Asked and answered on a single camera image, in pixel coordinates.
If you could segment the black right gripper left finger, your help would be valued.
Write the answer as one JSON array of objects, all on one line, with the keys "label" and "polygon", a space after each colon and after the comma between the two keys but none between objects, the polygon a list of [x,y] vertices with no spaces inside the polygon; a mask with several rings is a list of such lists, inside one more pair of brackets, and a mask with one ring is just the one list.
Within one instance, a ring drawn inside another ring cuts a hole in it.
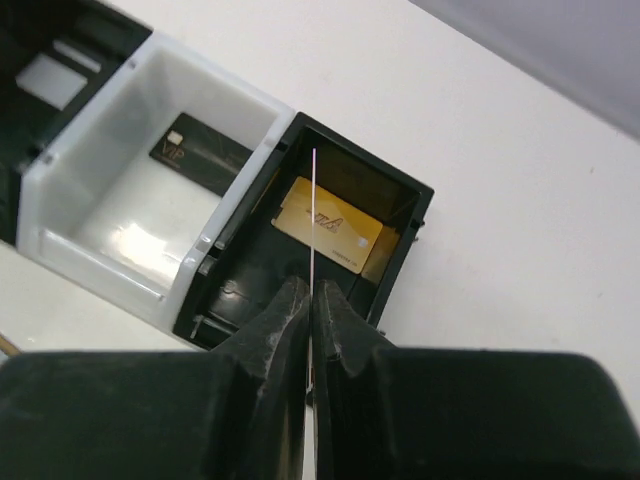
[{"label": "black right gripper left finger", "polygon": [[208,352],[40,352],[1,369],[5,479],[298,479],[309,289]]}]

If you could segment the black white card sorting tray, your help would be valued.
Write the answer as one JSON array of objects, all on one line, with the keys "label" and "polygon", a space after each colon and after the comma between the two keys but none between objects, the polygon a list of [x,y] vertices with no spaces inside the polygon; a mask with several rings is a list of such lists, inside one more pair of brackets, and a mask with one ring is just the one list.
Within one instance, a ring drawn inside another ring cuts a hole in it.
[{"label": "black white card sorting tray", "polygon": [[[16,84],[39,54],[88,81],[64,110]],[[149,156],[181,113],[253,151],[223,197]],[[211,349],[310,279],[271,221],[313,147],[316,187],[383,224],[360,274],[316,251],[315,280],[377,324],[431,187],[103,2],[1,5],[1,238],[165,334]]]}]

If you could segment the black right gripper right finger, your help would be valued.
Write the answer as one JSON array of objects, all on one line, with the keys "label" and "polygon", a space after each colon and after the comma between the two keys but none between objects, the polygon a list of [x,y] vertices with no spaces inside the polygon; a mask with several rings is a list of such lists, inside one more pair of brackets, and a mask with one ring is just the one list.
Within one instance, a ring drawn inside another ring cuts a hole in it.
[{"label": "black right gripper right finger", "polygon": [[332,281],[313,294],[320,479],[635,479],[608,373],[559,352],[399,347]]}]

